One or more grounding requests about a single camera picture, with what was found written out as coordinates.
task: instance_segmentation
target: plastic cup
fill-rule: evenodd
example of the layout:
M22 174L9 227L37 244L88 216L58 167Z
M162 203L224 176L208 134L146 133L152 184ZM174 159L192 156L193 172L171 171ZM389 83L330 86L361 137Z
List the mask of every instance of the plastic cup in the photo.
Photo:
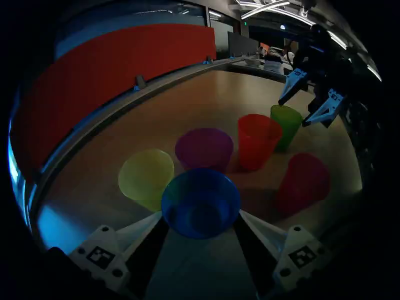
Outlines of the plastic cup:
M161 210L165 187L174 177L174 162L159 149L137 152L123 164L118 174L121 192L152 212Z
M236 220L240 194L224 174L207 168L189 170L168 184L162 215L179 234L193 239L215 237Z
M199 128L181 136L175 145L175 155L185 170L208 168L225 172L234 142L216 128Z
M248 114L238 121L239 162L249 171L260 169L282 136L281 126L262 114Z
M293 108L284 105L273 105L271 107L271 119L282 127L282 138L276 145L275 150L285 151L295 137L297 130L299 130L303 117Z
M323 200L330 191L330 174L325 165L308 153L299 153L290 161L276 194L276 208L289 217Z

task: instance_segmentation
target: purple plastic cup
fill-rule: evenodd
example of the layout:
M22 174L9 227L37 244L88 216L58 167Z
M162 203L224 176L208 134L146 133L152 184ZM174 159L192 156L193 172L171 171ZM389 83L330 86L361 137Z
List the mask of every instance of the purple plastic cup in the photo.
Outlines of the purple plastic cup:
M233 151L232 138L217 128L191 130L175 145L175 155L185 170L208 168L224 173Z

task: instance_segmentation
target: window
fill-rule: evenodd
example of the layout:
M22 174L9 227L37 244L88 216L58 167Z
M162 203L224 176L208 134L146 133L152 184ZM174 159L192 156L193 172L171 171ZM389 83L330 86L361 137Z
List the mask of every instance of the window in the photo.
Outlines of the window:
M206 26L204 7L171 0L116 1L75 15L57 31L55 58L95 37L149 24Z
M209 21L215 34L216 59L229 58L228 32L239 32L239 21L215 10L208 10Z

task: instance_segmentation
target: ceiling light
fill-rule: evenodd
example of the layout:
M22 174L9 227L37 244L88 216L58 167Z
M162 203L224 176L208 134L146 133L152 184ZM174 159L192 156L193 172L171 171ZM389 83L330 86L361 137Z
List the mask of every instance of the ceiling light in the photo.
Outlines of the ceiling light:
M269 4L271 5L271 4L276 4L276 3L280 3L280 1L272 2L272 3L269 3ZM261 7L265 6L265 5L262 5L262 4L257 4L257 3L253 3L253 2L245 2L245 1L240 1L240 5L241 5L241 6L255 7L255 8L261 8ZM290 12L290 11L286 11L286 10L283 10L283 9L280 9L280 8L276 8L276 6L269 6L269 7L267 7L266 10L267 10L267 11L270 11L270 12L277 13L277 14L285 15L285 16L288 16L288 17L292 17L293 19L296 19L296 20L298 20L298 21L300 21L300 22L303 22L303 23L305 23L305 24L307 24L307 25L310 25L310 26L312 26L312 25L315 24L315 22L313 22L313 21L307 19L307 18L304 17L304 16L301 16L301 15L298 15L298 14L295 14L295 13L292 13L292 12ZM343 49L346 49L346 48L347 48L347 44L346 44L343 40L341 40L336 34L334 34L334 33L331 32L331 31L328 31L328 33L329 33L329 35L330 35L330 38L331 38L333 41L335 41L340 47L342 47Z
M336 34L334 34L333 32L328 31L328 33L329 33L330 38L331 38L332 40L334 40L340 47L342 47L343 49L346 50L347 44L346 44L344 41L342 41L342 40L341 40Z
M241 6L247 6L247 7L251 7L251 8L260 8L263 6L262 4L257 4L254 2L246 2L246 1L239 1L239 4Z
M376 78L379 79L380 82L382 82L382 78L381 76L379 76L379 73L374 70L369 64L366 65L367 69L370 70L372 72L372 74L374 74L376 76Z
M261 7L258 7L256 9L253 9L252 11L249 11L249 12L245 13L244 15L241 16L241 19L244 20L244 19L246 19L248 17L251 17L251 16L253 16L255 14L258 14L258 13L261 13L261 12L264 12L264 11L267 11L267 10L270 10L270 9L273 9L273 8L277 8L277 7L280 7L280 6L288 5L288 4L290 4L290 2L287 1L287 0L279 0L279 1L276 1L276 2L268 3L266 5L263 5Z
M217 17L222 17L221 14L216 13L215 11L209 10L208 12L209 12L210 15L217 16Z
M303 23L306 23L306 24L308 24L310 26L315 24L313 21L310 21L309 19L307 19L305 17L302 17L302 16L300 16L298 14L295 14L295 13L292 13L292 12L289 12L289 11L286 11L286 10L283 10L283 9L280 9L280 8L269 8L268 11L271 11L271 12L274 12L274 13L277 13L277 14L281 14L281 15L285 15L285 16L288 16L288 17L292 17L293 19L299 20L299 21L301 21Z

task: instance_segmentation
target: gray partition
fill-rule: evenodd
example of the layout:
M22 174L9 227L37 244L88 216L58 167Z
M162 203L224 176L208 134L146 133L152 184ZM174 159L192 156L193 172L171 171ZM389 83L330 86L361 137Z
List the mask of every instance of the gray partition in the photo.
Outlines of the gray partition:
M242 55L255 55L260 43L238 33L228 32L229 55L239 57Z

